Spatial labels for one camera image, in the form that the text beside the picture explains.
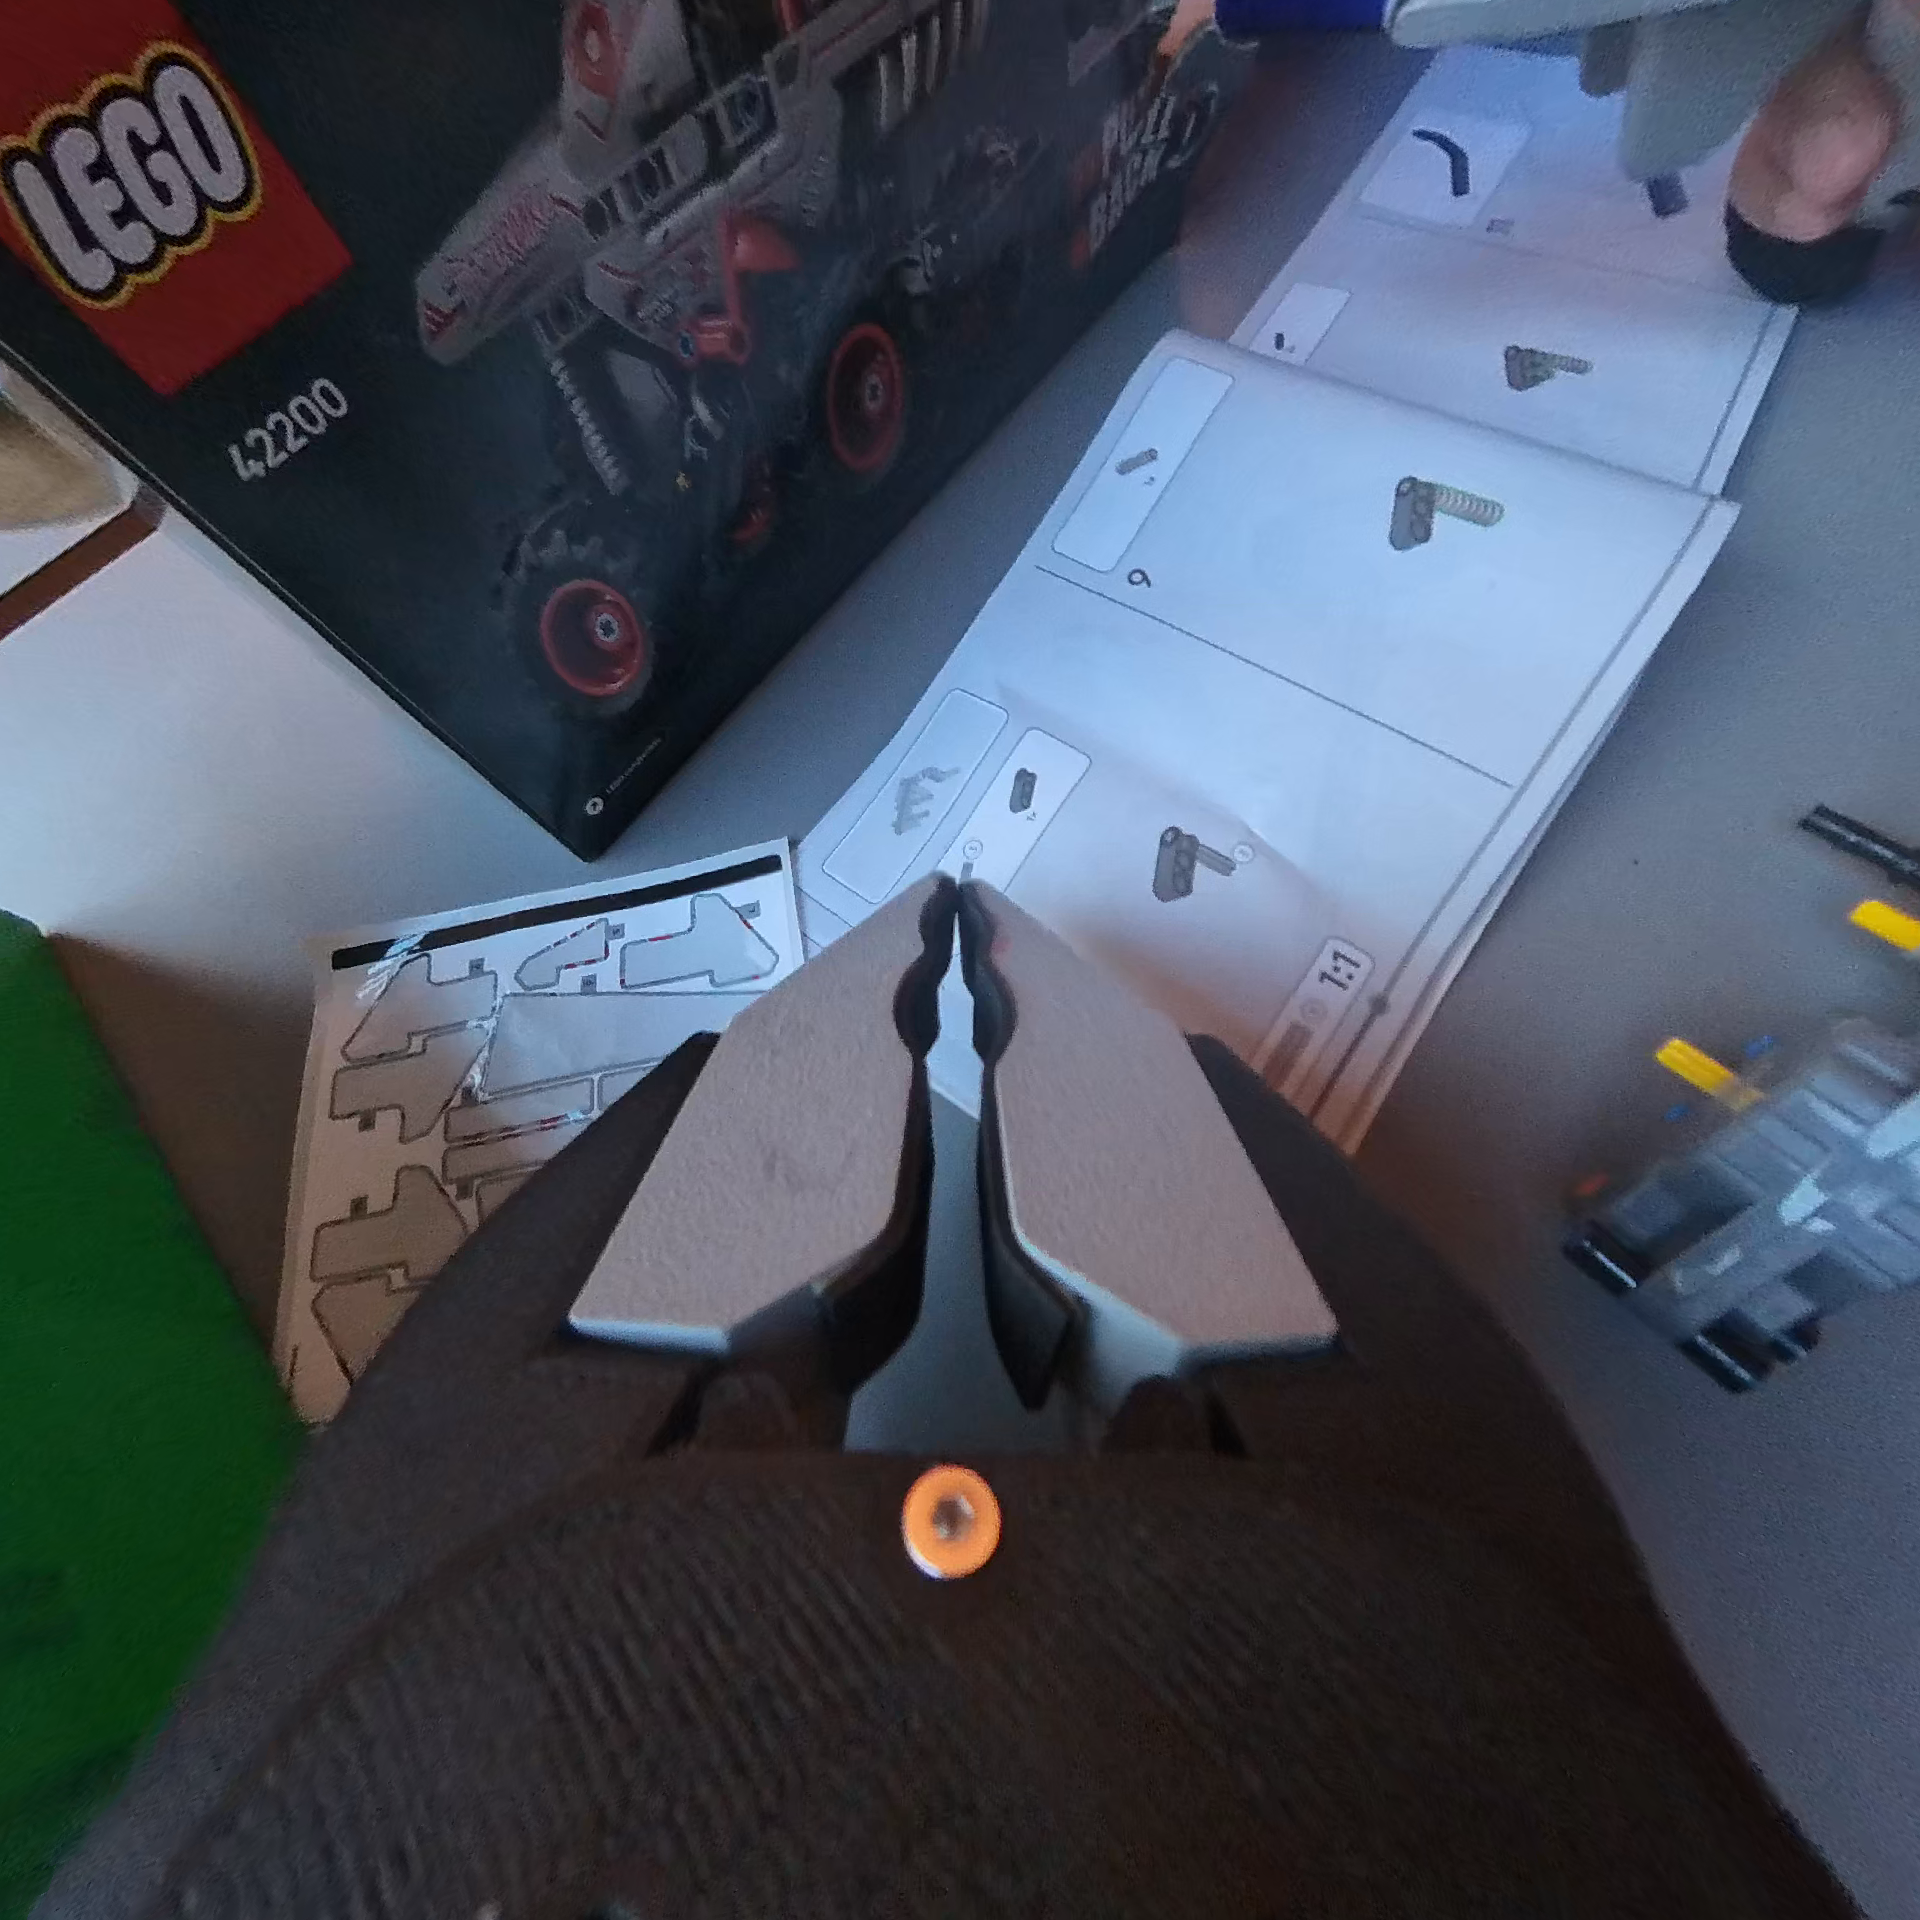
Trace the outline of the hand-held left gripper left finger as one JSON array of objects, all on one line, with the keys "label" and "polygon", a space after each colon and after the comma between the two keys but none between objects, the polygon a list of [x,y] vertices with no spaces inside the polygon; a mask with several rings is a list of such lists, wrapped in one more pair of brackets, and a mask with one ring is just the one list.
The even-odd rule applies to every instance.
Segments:
[{"label": "hand-held left gripper left finger", "polygon": [[928,874],[719,1035],[567,1326],[854,1391],[919,1314],[928,1050],[956,883]]}]

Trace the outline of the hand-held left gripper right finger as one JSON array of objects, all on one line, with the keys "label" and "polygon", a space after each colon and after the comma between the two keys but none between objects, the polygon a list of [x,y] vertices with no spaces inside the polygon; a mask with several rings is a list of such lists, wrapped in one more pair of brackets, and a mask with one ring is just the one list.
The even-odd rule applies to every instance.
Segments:
[{"label": "hand-held left gripper right finger", "polygon": [[1021,1403],[1330,1351],[1338,1324],[1189,1035],[963,883],[987,1314]]}]

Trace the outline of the white lego instruction booklet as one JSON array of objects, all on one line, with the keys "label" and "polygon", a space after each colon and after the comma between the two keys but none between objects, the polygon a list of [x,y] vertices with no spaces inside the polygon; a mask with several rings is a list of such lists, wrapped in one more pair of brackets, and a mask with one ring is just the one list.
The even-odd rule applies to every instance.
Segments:
[{"label": "white lego instruction booklet", "polygon": [[999,888],[1343,1150],[1736,521],[1793,314],[1623,95],[1453,47],[1226,343],[1165,334],[795,851],[805,949]]}]

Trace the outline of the grey lego model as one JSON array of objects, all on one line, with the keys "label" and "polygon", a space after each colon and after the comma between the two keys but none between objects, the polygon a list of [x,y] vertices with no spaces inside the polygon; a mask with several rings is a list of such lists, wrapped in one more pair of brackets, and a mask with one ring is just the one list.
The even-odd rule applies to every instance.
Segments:
[{"label": "grey lego model", "polygon": [[1602,1185],[1565,1257],[1743,1395],[1801,1363],[1837,1310],[1918,1284],[1918,1035],[1846,1018],[1778,1079],[1681,1037],[1654,1060],[1717,1122]]}]

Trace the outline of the black lego set box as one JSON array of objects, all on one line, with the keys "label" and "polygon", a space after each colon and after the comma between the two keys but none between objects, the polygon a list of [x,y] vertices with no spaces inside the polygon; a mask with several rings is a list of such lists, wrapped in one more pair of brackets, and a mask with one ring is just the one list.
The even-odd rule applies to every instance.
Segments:
[{"label": "black lego set box", "polygon": [[590,856],[1246,71],[1175,4],[4,4],[4,358]]}]

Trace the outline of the black lego axle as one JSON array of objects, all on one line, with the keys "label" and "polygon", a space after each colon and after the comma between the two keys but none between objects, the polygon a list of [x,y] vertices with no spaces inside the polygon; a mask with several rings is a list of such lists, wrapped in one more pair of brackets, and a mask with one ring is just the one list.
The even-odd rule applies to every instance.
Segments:
[{"label": "black lego axle", "polygon": [[1848,858],[1872,867],[1895,884],[1918,892],[1918,843],[1895,840],[1826,804],[1810,806],[1795,827]]}]

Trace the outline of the person's right hand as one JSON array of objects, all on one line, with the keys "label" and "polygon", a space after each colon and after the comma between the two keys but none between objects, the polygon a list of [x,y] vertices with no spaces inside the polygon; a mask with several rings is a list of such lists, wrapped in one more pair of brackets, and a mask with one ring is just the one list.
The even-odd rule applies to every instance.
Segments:
[{"label": "person's right hand", "polygon": [[1749,230],[1812,244],[1854,221],[1901,135],[1901,99],[1850,40],[1800,61],[1755,112],[1729,167]]}]

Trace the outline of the white sticker sheet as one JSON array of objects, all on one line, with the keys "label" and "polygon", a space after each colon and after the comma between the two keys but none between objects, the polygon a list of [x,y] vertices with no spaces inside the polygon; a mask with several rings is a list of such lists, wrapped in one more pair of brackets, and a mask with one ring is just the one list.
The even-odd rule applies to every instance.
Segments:
[{"label": "white sticker sheet", "polygon": [[799,966],[794,845],[333,934],[310,953],[274,1363],[319,1426],[515,1188]]}]

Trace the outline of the green mat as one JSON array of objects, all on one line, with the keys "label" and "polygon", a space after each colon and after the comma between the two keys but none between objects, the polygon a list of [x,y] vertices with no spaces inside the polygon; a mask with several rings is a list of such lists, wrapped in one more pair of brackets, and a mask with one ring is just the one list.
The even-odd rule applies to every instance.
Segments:
[{"label": "green mat", "polygon": [[4,915],[4,1917],[202,1659],[299,1435],[52,941]]}]

